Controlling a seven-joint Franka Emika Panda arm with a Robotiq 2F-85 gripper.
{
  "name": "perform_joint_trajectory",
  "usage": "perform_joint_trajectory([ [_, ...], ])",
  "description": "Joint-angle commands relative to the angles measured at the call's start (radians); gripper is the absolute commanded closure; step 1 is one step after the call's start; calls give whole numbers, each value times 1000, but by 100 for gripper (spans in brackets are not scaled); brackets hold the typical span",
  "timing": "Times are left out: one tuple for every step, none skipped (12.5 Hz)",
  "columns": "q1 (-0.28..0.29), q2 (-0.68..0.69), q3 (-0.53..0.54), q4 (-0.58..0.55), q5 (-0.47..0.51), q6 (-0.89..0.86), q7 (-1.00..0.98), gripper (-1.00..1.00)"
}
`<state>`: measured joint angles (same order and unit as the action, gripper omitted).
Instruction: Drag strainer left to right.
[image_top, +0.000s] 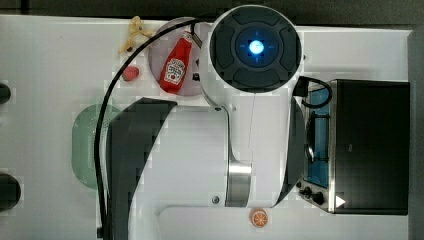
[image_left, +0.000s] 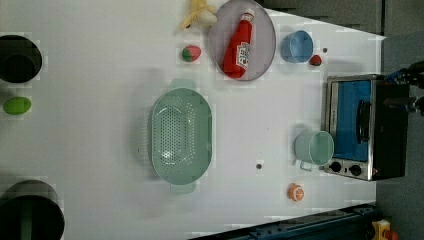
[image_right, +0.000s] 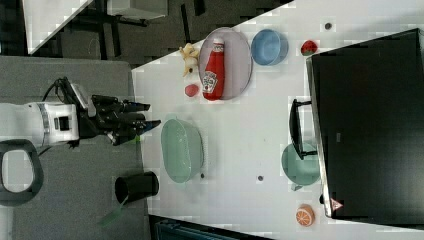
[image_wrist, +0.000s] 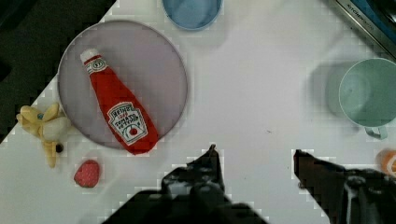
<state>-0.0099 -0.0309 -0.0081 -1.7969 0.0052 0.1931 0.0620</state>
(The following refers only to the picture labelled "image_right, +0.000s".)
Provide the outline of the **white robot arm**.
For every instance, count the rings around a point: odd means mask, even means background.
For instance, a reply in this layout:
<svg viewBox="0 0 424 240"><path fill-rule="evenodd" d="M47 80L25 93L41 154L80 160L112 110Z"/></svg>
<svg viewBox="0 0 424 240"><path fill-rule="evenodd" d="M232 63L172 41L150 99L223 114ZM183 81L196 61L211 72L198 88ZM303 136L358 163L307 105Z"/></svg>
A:
<svg viewBox="0 0 424 240"><path fill-rule="evenodd" d="M83 139L104 135L114 146L133 140L161 124L148 120L148 104L93 95L88 105L74 103L30 102L1 105L1 155L12 151L25 153L30 160L33 180L14 192L1 187L1 204L19 206L31 201L41 190L44 173L39 160L41 148L68 144L75 147Z"/></svg>

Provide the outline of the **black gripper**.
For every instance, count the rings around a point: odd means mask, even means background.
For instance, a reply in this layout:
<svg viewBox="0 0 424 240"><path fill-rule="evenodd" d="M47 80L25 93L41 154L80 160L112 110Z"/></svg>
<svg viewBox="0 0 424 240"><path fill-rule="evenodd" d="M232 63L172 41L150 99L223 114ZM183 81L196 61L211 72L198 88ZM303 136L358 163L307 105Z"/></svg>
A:
<svg viewBox="0 0 424 240"><path fill-rule="evenodd" d="M88 139L105 135L114 146L131 141L136 135L142 135L161 124L160 120L138 121L140 116L137 112L149 109L150 104L92 95L88 102L77 101L79 137Z"/></svg>

